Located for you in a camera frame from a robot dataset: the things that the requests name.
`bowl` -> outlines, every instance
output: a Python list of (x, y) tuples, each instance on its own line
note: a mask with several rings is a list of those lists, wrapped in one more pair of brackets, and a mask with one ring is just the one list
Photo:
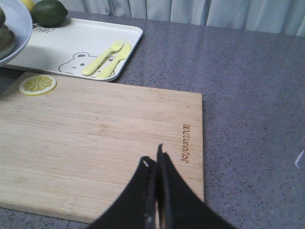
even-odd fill
[(13, 31), (16, 36), (15, 47), (8, 56), (0, 60), (0, 67), (16, 57), (29, 42), (33, 22), (28, 9), (18, 0), (0, 0), (6, 21), (5, 25)]

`lemon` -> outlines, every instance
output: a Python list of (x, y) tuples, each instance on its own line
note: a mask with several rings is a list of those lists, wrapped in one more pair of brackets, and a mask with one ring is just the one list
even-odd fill
[(42, 0), (32, 10), (33, 18), (44, 27), (61, 25), (68, 15), (67, 9), (57, 0)]
[(29, 12), (32, 12), (35, 3), (32, 0), (21, 0), (21, 2), (28, 8)]
[(36, 96), (46, 94), (56, 87), (56, 79), (50, 75), (31, 76), (19, 85), (22, 94)]

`plastic fork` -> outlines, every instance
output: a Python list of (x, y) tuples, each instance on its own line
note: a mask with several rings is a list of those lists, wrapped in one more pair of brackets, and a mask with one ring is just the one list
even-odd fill
[(110, 53), (118, 52), (123, 45), (123, 40), (116, 40), (102, 55), (86, 66), (81, 73), (85, 76), (92, 75)]

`lemon slice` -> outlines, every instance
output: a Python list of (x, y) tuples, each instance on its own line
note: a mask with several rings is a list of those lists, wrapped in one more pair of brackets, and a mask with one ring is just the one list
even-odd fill
[(50, 75), (31, 76), (19, 85), (22, 94), (36, 96), (46, 94), (56, 87), (56, 79)]

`bamboo cutting board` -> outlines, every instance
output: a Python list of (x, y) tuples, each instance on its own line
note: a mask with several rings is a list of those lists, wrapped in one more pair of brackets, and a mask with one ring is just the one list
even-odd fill
[(203, 199), (201, 94), (55, 76), (22, 95), (32, 75), (0, 95), (0, 207), (91, 223), (161, 143)]

